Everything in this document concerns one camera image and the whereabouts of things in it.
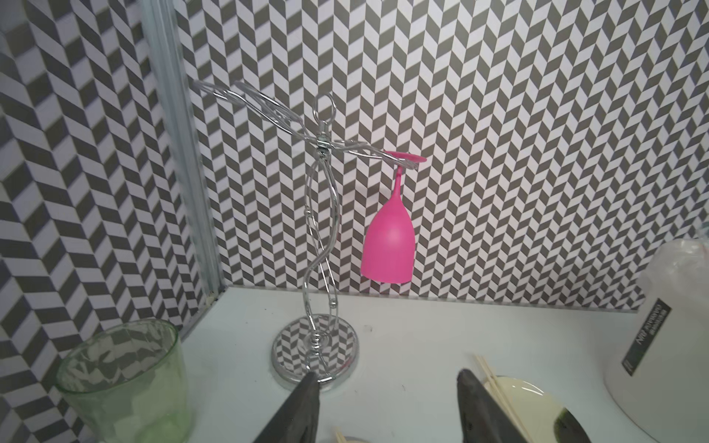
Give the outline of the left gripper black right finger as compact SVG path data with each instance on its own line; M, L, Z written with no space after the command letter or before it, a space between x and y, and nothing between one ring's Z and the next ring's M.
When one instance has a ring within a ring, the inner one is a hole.
M469 369L462 369L457 376L457 399L464 443L527 442Z

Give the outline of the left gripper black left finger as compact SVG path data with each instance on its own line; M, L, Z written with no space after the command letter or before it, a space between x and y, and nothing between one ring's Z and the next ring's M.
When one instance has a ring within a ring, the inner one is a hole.
M320 392L316 374L308 372L254 442L315 442L319 425Z

